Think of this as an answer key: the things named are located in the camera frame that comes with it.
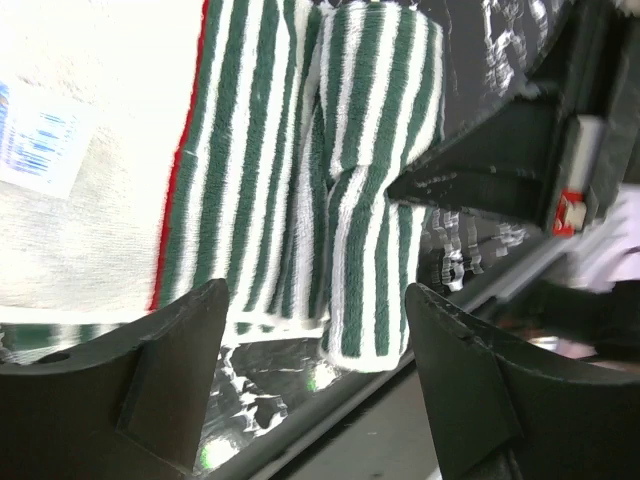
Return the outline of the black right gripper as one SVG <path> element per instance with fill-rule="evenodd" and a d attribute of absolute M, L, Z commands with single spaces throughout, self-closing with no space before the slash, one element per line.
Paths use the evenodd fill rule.
<path fill-rule="evenodd" d="M 639 17 L 567 1 L 518 95 L 426 151 L 394 200 L 543 200 L 540 226 L 574 235 L 639 180 Z"/>

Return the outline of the green white striped towel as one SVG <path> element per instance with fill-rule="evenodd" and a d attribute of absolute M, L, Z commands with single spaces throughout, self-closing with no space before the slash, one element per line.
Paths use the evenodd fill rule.
<path fill-rule="evenodd" d="M 397 366 L 442 133 L 443 30 L 351 1 L 1 5 L 1 355 L 96 338 L 212 279 L 232 338 Z"/>

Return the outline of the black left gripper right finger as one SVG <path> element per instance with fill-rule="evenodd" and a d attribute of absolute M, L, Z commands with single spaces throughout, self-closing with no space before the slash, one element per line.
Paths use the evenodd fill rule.
<path fill-rule="evenodd" d="M 639 377 L 536 347 L 420 284 L 412 348 L 446 479 L 635 479 Z"/>

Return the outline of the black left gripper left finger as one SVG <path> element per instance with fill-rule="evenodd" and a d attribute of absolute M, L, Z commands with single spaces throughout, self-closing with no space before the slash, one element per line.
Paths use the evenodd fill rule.
<path fill-rule="evenodd" d="M 211 280 L 94 340 L 3 363 L 2 477 L 190 476 L 228 305 Z"/>

